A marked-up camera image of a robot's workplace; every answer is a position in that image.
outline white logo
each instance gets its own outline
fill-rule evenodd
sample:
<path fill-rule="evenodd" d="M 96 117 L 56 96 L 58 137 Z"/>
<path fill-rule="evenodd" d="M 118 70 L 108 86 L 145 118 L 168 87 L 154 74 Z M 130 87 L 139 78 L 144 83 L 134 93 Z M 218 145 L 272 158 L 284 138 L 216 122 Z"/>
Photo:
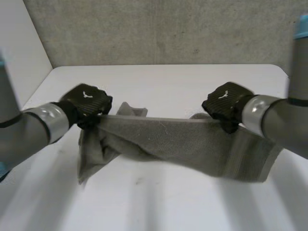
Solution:
<path fill-rule="evenodd" d="M 225 98 L 225 97 L 228 97 L 228 91 L 226 91 L 226 93 L 225 93 L 223 96 L 218 97 L 218 98 L 219 98 L 219 99 L 222 99 L 222 98 Z"/>
<path fill-rule="evenodd" d="M 86 95 L 86 93 L 83 92 L 83 98 L 93 98 L 93 96 L 92 95 Z"/>

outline gray towel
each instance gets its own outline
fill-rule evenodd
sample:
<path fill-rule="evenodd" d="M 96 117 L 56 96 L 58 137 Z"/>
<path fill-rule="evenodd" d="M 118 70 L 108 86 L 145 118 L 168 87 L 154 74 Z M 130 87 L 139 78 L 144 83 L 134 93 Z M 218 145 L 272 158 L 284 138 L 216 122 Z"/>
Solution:
<path fill-rule="evenodd" d="M 146 118 L 147 110 L 124 102 L 117 115 L 102 116 L 80 134 L 79 182 L 120 154 L 137 161 L 164 160 L 213 177 L 263 182 L 282 150 L 240 127 L 225 133 L 206 114 L 191 119 Z"/>

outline silver band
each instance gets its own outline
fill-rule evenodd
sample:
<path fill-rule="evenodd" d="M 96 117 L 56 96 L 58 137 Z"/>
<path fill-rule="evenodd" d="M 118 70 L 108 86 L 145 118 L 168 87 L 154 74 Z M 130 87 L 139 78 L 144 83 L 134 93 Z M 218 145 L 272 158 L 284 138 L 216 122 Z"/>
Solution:
<path fill-rule="evenodd" d="M 242 112 L 242 122 L 246 128 L 259 136 L 264 136 L 262 132 L 261 122 L 262 117 L 269 106 L 279 100 L 279 98 L 258 95 L 252 98 L 244 107 Z"/>
<path fill-rule="evenodd" d="M 55 104 L 47 103 L 36 108 L 25 110 L 40 117 L 50 132 L 50 142 L 61 138 L 69 130 L 69 122 L 64 111 Z"/>

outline table surface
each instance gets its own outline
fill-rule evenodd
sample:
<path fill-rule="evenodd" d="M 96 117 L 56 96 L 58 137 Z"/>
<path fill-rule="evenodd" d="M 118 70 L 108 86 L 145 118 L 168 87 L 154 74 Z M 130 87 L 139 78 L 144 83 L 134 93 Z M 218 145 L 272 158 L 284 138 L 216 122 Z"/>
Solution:
<path fill-rule="evenodd" d="M 146 107 L 149 117 L 189 118 L 218 86 L 233 81 L 284 97 L 274 65 L 74 66 L 54 69 L 26 107 L 56 101 L 79 83 Z M 264 183 L 213 178 L 166 162 L 119 156 L 78 185 L 79 128 L 16 167 L 0 185 L 0 230 L 301 231 L 308 227 L 308 161 L 283 150 Z"/>

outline gray robot arm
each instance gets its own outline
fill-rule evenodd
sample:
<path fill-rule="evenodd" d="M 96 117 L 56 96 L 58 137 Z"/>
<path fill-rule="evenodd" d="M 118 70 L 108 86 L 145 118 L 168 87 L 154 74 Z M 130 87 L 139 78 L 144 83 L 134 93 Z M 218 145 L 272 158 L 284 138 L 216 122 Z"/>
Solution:
<path fill-rule="evenodd" d="M 96 87 L 80 84 L 59 102 L 20 111 L 4 62 L 0 60 L 0 179 L 13 167 L 49 144 L 70 127 L 95 123 L 98 113 L 107 114 L 112 97 Z"/>
<path fill-rule="evenodd" d="M 227 90 L 229 98 L 216 97 Z M 308 15 L 301 16 L 295 35 L 287 99 L 254 95 L 227 83 L 209 95 L 203 108 L 220 119 L 225 130 L 226 124 L 236 127 L 243 123 L 248 130 L 308 159 Z"/>

